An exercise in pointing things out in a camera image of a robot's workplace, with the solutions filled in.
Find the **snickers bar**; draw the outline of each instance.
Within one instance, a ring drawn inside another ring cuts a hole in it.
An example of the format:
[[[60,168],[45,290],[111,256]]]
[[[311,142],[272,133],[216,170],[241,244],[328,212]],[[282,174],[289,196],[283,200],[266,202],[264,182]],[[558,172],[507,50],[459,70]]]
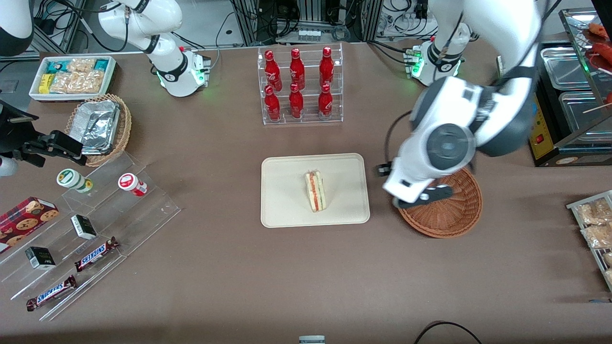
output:
[[[100,259],[102,256],[104,256],[105,254],[110,252],[110,250],[114,249],[117,246],[119,246],[119,243],[117,242],[117,240],[115,240],[114,237],[110,238],[110,240],[107,240],[104,244],[102,244],[100,247],[95,249],[92,253],[83,257],[82,260],[77,261],[75,263],[76,271],[77,272],[83,271],[83,269],[85,269],[87,265],[90,265],[93,262],[97,261],[98,259]]]
[[[71,289],[71,288],[76,288],[76,287],[77,287],[77,280],[75,280],[75,277],[73,275],[70,275],[62,283],[40,294],[38,297],[34,297],[28,300],[28,303],[26,303],[26,308],[28,309],[28,312],[31,312],[37,309],[38,307],[42,306],[45,302],[49,301],[50,299],[57,297],[61,293],[65,292],[66,290]]]

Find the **white tray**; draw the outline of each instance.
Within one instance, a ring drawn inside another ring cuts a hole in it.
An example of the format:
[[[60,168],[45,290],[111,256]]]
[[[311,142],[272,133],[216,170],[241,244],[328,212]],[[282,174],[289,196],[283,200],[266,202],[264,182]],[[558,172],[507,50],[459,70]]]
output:
[[[304,174],[319,170],[327,209],[312,212]],[[268,228],[344,225],[370,219],[364,158],[357,153],[273,157],[261,163],[261,223]]]
[[[104,59],[108,60],[108,65],[104,71],[104,78],[102,79],[102,85],[98,93],[77,93],[77,94],[41,94],[38,91],[40,86],[40,79],[42,75],[47,71],[49,63],[66,61],[73,58],[88,58],[88,59]],[[40,62],[36,77],[30,87],[29,95],[32,99],[38,100],[39,102],[73,102],[76,100],[85,100],[100,95],[106,94],[108,87],[110,86],[111,80],[113,79],[113,72],[116,65],[115,59],[108,55],[85,55],[85,56],[53,56],[49,58],[43,58]]]

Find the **round wicker basket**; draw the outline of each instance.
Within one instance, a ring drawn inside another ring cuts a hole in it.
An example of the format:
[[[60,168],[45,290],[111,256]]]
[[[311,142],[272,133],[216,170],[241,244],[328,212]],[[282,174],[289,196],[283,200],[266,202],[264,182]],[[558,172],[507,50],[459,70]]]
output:
[[[94,103],[101,102],[104,100],[112,100],[118,103],[119,106],[121,106],[121,112],[119,113],[119,123],[117,124],[117,133],[115,134],[115,139],[113,142],[114,148],[107,155],[88,155],[87,166],[89,167],[98,167],[116,154],[121,153],[127,146],[127,142],[130,139],[130,130],[132,129],[132,115],[130,114],[130,109],[127,108],[121,98],[117,97],[114,94],[105,94],[92,99],[87,99],[85,102]],[[76,109],[72,111],[72,115],[68,120],[68,124],[66,125],[64,133],[68,134],[70,132],[70,128],[72,128],[72,121],[74,121],[75,119],[75,113],[77,113],[78,107],[80,107],[82,104],[83,103],[79,104]]]
[[[441,178],[439,184],[450,186],[453,195],[425,206],[399,209],[400,214],[415,230],[431,237],[464,235],[480,219],[482,212],[480,187],[467,168]]]

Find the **sandwich wedge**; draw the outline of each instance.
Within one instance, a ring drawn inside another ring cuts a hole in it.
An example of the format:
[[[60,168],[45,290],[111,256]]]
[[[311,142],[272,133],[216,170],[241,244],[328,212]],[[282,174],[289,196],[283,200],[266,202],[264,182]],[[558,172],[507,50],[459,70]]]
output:
[[[310,199],[310,207],[313,212],[322,211],[327,207],[325,202],[325,191],[323,190],[323,178],[319,171],[309,171],[305,175],[306,189]]]

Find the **green and white container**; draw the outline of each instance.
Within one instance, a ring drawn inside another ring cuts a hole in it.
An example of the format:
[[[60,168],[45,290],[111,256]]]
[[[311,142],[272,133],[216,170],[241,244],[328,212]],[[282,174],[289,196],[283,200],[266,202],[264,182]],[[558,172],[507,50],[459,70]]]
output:
[[[79,172],[71,168],[66,168],[65,170],[62,170],[58,174],[57,182],[63,187],[67,187],[71,190],[76,190],[80,193],[90,191],[91,188],[94,186],[94,182],[92,182],[91,179],[83,177]]]

